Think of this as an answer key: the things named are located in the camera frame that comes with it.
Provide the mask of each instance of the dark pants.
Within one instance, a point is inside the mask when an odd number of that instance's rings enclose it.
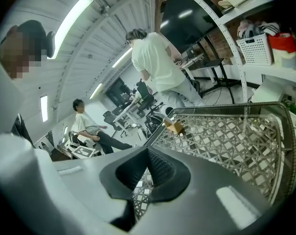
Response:
[[[98,142],[101,145],[105,154],[113,153],[112,146],[119,150],[126,150],[132,148],[131,145],[127,143],[122,143],[114,138],[111,138],[108,134],[105,134],[102,131],[99,131],[97,136],[100,138],[100,140],[95,142]]]

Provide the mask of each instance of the black hair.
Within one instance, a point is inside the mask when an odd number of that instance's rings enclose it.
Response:
[[[35,57],[35,61],[41,61],[42,55],[48,55],[47,53],[50,52],[50,47],[45,29],[40,22],[36,20],[28,20],[17,27],[17,32],[24,34],[25,37],[29,39],[31,49],[29,55],[33,55]]]
[[[143,29],[133,29],[126,34],[126,41],[131,41],[135,39],[145,39],[147,37],[147,32]]]
[[[76,111],[77,112],[77,109],[76,109],[76,107],[80,104],[80,103],[84,103],[83,102],[83,100],[81,100],[81,99],[75,99],[74,101],[73,101],[73,109],[74,109],[74,111]]]

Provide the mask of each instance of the white desk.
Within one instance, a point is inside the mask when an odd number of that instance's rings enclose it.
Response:
[[[140,100],[140,98],[136,98],[130,105],[128,105],[121,114],[119,114],[115,119],[114,119],[114,123],[116,123],[120,128],[122,128],[123,131],[125,131],[129,136],[131,136],[132,134],[122,125],[120,124],[118,121],[126,114],[134,123],[137,123],[136,119],[133,118],[133,116],[130,114],[130,109],[136,104],[138,103]]]
[[[196,56],[195,58],[189,60],[185,65],[182,66],[182,69],[184,69],[184,70],[187,72],[188,76],[189,76],[190,79],[192,79],[192,80],[195,80],[195,78],[193,77],[191,71],[189,70],[189,67],[190,67],[191,65],[193,65],[195,62],[197,62],[198,60],[200,60],[200,58],[202,58],[202,57],[203,57],[203,54],[201,54],[201,55],[199,55],[199,56]],[[211,70],[211,69],[208,69],[207,71],[208,71],[208,74],[209,74],[209,76],[210,76],[210,78],[211,78],[212,83],[215,83],[214,75],[213,75],[212,70]]]

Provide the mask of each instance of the hand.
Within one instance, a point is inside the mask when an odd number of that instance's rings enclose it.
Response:
[[[93,136],[92,139],[95,140],[95,141],[99,141],[100,140],[100,138],[98,136]]]

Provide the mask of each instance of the white t-shirt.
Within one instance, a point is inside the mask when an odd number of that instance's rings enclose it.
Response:
[[[99,125],[95,125],[87,116],[80,113],[76,114],[75,127],[77,132],[86,131],[89,135],[95,135],[95,132],[100,130]]]
[[[157,91],[162,92],[180,85],[185,79],[183,72],[167,55],[169,42],[153,32],[145,39],[135,41],[132,62],[137,71],[146,70],[156,83]]]

